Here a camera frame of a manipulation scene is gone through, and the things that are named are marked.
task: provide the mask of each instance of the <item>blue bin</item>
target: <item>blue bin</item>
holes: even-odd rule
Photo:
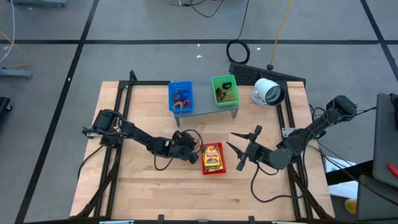
[[[192,82],[170,82],[169,83],[169,110],[175,114],[178,113],[191,113],[194,109],[193,106],[193,90],[192,90]],[[176,91],[182,91],[183,96],[186,96],[186,92],[189,94],[189,101],[191,104],[191,108],[184,108],[180,109],[180,107],[176,107],[176,109],[173,109],[173,105],[177,102],[173,100],[173,95]]]

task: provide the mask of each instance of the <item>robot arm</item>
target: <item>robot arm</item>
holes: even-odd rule
[[[289,134],[278,145],[275,151],[268,149],[256,143],[256,138],[261,132],[262,127],[257,125],[254,133],[236,134],[250,140],[245,152],[242,152],[236,146],[227,142],[229,146],[237,153],[241,160],[237,170],[242,170],[247,158],[251,162],[262,162],[275,169],[285,169],[291,162],[301,155],[308,142],[318,136],[327,127],[338,124],[342,121],[351,121],[356,115],[356,105],[345,96],[337,96],[326,105],[326,113],[316,119],[306,128],[298,129]]]
[[[119,127],[113,128],[114,119],[119,119]],[[198,160],[194,151],[197,146],[195,139],[187,132],[176,131],[172,139],[153,137],[137,128],[133,123],[126,121],[121,114],[113,110],[101,110],[90,128],[85,128],[83,134],[92,136],[92,133],[102,135],[101,145],[114,147],[119,139],[133,139],[146,146],[147,150],[163,158],[177,158],[190,161],[192,164]]]

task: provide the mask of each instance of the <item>white camera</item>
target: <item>white camera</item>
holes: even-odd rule
[[[260,78],[254,84],[251,98],[261,106],[276,106],[285,99],[286,91],[276,82]]]

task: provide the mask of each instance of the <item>table leg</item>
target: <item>table leg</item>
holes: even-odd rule
[[[180,127],[180,118],[175,118],[175,121],[177,122],[177,127]]]
[[[232,118],[235,118],[237,113],[238,113],[238,109],[231,110]]]

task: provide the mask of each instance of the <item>green object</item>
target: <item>green object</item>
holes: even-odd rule
[[[225,75],[222,77],[213,77],[211,78],[211,82],[213,83],[213,94],[214,94],[214,99],[216,101],[217,106],[222,107],[222,106],[231,106],[231,105],[236,105],[239,103],[239,92],[238,92],[238,87],[236,86],[236,81],[235,81],[235,76],[234,75]],[[217,94],[216,90],[217,88],[222,89],[223,83],[228,83],[231,82],[232,86],[231,88],[228,88],[226,91],[231,92],[230,94],[227,94],[226,97],[233,97],[234,101],[229,101],[229,102],[218,102],[217,101]]]

